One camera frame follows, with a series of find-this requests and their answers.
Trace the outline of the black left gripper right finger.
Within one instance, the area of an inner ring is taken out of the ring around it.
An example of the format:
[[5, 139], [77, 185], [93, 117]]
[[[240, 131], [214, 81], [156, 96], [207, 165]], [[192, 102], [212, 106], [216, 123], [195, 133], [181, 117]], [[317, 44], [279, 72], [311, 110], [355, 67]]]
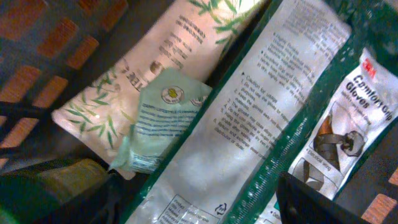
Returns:
[[370, 224], [288, 172], [281, 172], [276, 190], [283, 224]]

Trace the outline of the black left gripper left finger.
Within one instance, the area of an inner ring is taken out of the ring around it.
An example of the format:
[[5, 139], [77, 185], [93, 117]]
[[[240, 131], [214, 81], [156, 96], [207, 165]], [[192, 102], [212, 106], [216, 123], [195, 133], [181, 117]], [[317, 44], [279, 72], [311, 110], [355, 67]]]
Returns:
[[1, 174], [1, 223], [117, 223], [114, 177], [91, 159], [56, 159]]

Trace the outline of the white bamboo print tube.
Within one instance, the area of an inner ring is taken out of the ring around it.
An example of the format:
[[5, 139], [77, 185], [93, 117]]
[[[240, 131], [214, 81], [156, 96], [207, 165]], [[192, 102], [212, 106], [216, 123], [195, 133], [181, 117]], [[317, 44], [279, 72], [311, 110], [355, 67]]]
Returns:
[[52, 118], [109, 166], [136, 122], [141, 90], [168, 68], [206, 84], [264, 5], [254, 0], [178, 0], [99, 79]]

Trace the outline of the green 3M gloves package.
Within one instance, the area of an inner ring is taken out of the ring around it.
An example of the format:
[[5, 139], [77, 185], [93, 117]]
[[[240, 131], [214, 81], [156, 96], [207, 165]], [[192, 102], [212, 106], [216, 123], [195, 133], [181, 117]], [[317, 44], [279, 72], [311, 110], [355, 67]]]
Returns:
[[280, 223], [281, 172], [333, 199], [396, 122], [396, 1], [272, 1], [121, 222]]

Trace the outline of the light green wipes packet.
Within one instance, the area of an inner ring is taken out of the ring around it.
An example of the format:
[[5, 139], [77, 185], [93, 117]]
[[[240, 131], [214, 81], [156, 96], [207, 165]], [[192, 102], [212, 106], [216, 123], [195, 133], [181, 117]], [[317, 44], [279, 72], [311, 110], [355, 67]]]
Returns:
[[141, 90], [136, 122], [124, 136], [110, 169], [151, 174], [189, 127], [212, 87], [165, 69]]

